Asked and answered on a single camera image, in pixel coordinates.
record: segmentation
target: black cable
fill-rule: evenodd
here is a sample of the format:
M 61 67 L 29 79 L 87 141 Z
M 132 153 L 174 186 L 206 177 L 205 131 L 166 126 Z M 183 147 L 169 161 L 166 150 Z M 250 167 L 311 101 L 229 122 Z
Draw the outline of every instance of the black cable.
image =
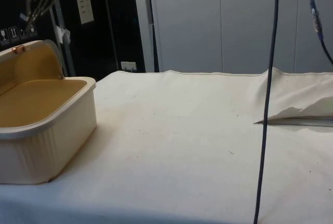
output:
M 312 14 L 313 22 L 314 22 L 315 31 L 319 37 L 319 40 L 322 44 L 323 50 L 324 50 L 328 60 L 333 65 L 333 59 L 331 58 L 331 55 L 329 54 L 329 52 L 326 48 L 325 42 L 324 42 L 323 27 L 322 27 L 322 23 L 319 18 L 319 13 L 317 11 L 315 0 L 310 0 L 310 7 L 311 7 L 311 14 Z
M 266 139 L 267 139 L 268 106 L 270 104 L 270 95 L 271 95 L 271 86 L 272 86 L 273 61 L 274 61 L 274 52 L 275 52 L 275 40 L 276 40 L 278 13 L 279 13 L 279 0 L 275 0 L 274 26 L 273 26 L 273 34 L 272 34 L 272 42 L 271 42 L 270 63 L 268 66 L 268 78 L 267 78 L 263 133 L 262 133 L 261 159 L 260 159 L 260 170 L 259 170 L 258 189 L 257 189 L 257 201 L 255 203 L 255 215 L 254 215 L 254 222 L 253 222 L 254 224 L 258 223 L 259 210 L 260 210 L 260 197 L 261 197 L 262 179 L 263 179 L 263 174 L 264 174 Z

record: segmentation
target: power socket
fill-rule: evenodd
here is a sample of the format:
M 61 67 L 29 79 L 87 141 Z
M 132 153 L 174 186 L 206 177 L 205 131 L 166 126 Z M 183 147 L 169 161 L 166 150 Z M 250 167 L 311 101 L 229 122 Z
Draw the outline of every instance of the power socket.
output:
M 121 69 L 123 71 L 127 71 L 127 72 L 136 72 L 137 71 L 136 62 L 134 62 L 134 61 L 122 61 L 121 62 Z

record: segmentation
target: cable connector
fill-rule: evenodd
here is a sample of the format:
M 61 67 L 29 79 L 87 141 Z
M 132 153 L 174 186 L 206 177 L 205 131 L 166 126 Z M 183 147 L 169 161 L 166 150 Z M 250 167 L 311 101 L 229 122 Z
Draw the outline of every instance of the cable connector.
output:
M 313 19 L 313 26 L 320 40 L 324 39 L 323 27 L 319 18 L 315 0 L 310 0 L 311 14 Z

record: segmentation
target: cream plastic container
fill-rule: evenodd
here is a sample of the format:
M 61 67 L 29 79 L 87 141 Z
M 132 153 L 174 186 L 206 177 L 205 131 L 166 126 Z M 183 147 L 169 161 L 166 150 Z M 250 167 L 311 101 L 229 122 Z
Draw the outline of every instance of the cream plastic container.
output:
M 0 183 L 59 175 L 97 126 L 92 78 L 64 78 L 51 41 L 0 52 Z

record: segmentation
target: white tablecloth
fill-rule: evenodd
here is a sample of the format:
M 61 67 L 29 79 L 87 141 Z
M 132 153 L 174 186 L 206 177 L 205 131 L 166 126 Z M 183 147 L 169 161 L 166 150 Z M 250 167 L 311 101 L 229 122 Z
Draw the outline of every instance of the white tablecloth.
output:
M 0 185 L 0 223 L 252 223 L 263 76 L 111 74 L 60 177 Z M 332 165 L 332 128 L 269 127 L 260 223 L 332 224 Z

